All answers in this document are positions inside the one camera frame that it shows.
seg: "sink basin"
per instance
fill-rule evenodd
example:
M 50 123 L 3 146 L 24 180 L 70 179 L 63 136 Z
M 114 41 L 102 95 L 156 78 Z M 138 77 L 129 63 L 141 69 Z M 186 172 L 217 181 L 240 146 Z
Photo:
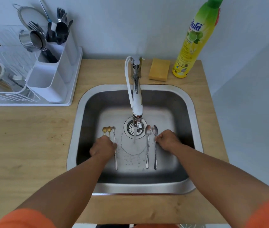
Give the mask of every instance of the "sink basin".
M 126 85 L 100 85 L 87 91 L 76 112 L 67 170 L 90 158 L 89 150 L 104 126 L 115 126 L 117 166 L 114 158 L 105 166 L 94 194 L 184 194 L 195 189 L 178 159 L 157 146 L 158 168 L 154 169 L 155 137 L 149 136 L 149 169 L 146 125 L 159 133 L 174 131 L 183 144 L 203 152 L 194 105 L 180 88 L 171 85 L 141 85 L 143 130 L 136 134 Z

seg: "white utensil holder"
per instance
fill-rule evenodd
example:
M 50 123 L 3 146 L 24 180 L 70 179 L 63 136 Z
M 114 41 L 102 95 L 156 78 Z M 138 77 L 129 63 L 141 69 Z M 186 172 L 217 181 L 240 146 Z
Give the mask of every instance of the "white utensil holder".
M 41 53 L 28 75 L 27 86 L 49 102 L 63 102 L 67 96 L 67 87 L 72 77 L 72 65 L 76 63 L 78 50 L 72 34 L 62 45 L 48 43 L 47 48 L 58 59 L 49 63 Z

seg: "white dish rack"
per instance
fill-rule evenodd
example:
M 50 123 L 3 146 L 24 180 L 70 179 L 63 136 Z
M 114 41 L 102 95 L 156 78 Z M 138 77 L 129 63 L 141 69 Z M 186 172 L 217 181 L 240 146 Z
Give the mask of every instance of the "white dish rack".
M 47 47 L 59 60 L 49 63 L 43 54 L 28 52 L 19 41 L 24 26 L 0 25 L 0 63 L 22 75 L 26 85 L 19 92 L 0 92 L 0 106 L 69 106 L 72 103 L 83 56 L 70 33 L 62 45 Z

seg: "forearm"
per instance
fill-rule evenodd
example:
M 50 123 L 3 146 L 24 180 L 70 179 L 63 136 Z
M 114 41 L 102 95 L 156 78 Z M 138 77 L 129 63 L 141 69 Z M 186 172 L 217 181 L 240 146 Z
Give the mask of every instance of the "forearm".
M 97 156 L 48 182 L 19 208 L 40 211 L 57 228 L 72 227 L 88 204 L 106 161 Z
M 197 189 L 232 227 L 243 227 L 269 200 L 269 186 L 241 169 L 186 145 L 173 149 Z

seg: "yellow sponge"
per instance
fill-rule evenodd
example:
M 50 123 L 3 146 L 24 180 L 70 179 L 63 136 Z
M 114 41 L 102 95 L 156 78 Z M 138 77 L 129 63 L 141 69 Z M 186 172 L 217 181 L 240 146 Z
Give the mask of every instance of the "yellow sponge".
M 152 60 L 152 67 L 149 72 L 149 79 L 158 81 L 167 81 L 170 61 L 154 58 Z

